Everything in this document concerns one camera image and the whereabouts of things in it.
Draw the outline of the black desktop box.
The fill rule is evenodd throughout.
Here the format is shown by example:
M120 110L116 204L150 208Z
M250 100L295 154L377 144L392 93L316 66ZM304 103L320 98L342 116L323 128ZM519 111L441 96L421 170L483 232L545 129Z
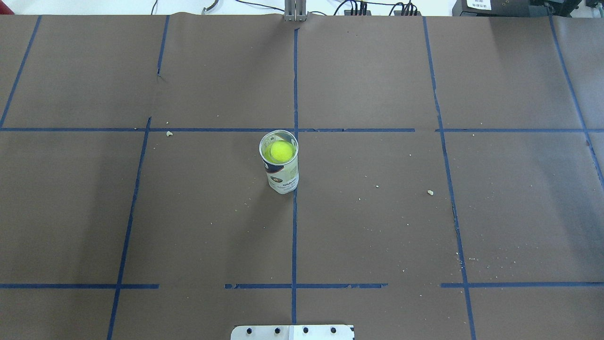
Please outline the black desktop box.
M547 17L550 10L529 0L457 0L453 17Z

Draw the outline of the yellow-green tennis ball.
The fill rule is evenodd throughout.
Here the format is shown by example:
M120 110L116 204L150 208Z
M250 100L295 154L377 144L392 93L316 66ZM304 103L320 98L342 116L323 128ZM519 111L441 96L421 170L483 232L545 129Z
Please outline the yellow-green tennis ball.
M289 162L295 155L295 146L290 142L279 140L269 146L268 157L274 164Z

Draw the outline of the clear tennis ball can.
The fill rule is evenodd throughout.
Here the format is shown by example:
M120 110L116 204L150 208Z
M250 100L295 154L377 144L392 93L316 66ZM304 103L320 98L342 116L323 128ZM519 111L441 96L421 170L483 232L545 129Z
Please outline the clear tennis ball can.
M294 157L289 162L274 164L268 157L269 146L272 142L279 140L290 142L295 146L296 151ZM299 182L299 144L293 133L286 130L270 131L261 139L259 143L259 153L262 157L270 187L281 195L293 192Z

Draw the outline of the aluminium frame post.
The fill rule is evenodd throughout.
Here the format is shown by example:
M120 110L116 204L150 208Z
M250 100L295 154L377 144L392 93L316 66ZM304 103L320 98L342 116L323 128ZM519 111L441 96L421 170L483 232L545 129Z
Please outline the aluminium frame post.
M308 19L306 0L285 0L284 20L286 22L302 22Z

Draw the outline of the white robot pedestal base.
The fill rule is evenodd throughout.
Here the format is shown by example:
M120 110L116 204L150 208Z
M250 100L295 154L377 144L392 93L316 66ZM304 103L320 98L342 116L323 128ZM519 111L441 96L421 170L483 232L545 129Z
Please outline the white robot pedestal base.
M231 340L354 340L354 326L345 324L240 325Z

